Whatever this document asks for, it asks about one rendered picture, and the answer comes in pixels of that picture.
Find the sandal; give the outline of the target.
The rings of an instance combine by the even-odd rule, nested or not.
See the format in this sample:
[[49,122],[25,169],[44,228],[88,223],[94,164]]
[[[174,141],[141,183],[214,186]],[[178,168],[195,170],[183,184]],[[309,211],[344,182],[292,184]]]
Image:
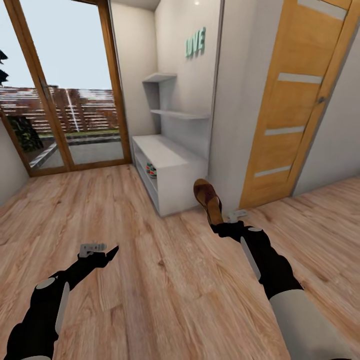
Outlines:
[[209,225],[223,224],[222,203],[211,183],[203,178],[198,179],[193,186],[196,200],[204,207]]

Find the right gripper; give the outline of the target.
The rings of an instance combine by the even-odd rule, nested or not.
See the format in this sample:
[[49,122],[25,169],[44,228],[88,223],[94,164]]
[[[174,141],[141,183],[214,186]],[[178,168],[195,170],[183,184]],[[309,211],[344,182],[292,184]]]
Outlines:
[[212,228],[213,232],[215,234],[218,233],[218,235],[221,238],[224,237],[231,237],[234,239],[234,230],[238,227],[238,226],[244,226],[244,222],[242,220],[239,220],[236,223],[228,223],[227,221],[225,221],[224,223],[220,223],[218,225],[214,225],[211,224],[210,227]]

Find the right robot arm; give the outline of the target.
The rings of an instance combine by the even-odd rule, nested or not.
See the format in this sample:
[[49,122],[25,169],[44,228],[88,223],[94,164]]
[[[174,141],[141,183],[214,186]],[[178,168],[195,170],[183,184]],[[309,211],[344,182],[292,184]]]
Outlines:
[[244,226],[237,218],[247,210],[229,212],[227,220],[211,224],[221,238],[240,242],[259,281],[263,284],[291,360],[360,360],[334,331],[301,284],[291,264],[271,247],[262,228]]

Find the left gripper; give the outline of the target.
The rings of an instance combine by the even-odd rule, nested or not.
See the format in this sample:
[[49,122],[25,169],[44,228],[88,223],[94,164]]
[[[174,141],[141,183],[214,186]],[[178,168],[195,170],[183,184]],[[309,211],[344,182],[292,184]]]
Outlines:
[[83,272],[83,278],[86,278],[95,268],[105,268],[106,265],[113,260],[118,250],[119,246],[115,247],[107,254],[101,251],[94,252],[88,257],[80,257],[78,254],[78,261],[73,265],[79,267]]

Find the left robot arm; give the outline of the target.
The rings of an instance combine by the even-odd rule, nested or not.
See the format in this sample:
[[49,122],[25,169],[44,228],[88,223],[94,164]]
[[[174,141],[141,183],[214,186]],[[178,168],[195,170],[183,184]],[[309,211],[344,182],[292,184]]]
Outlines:
[[70,291],[95,268],[105,268],[119,246],[105,254],[105,243],[84,243],[78,261],[39,283],[32,293],[30,308],[22,323],[10,333],[4,360],[52,360]]

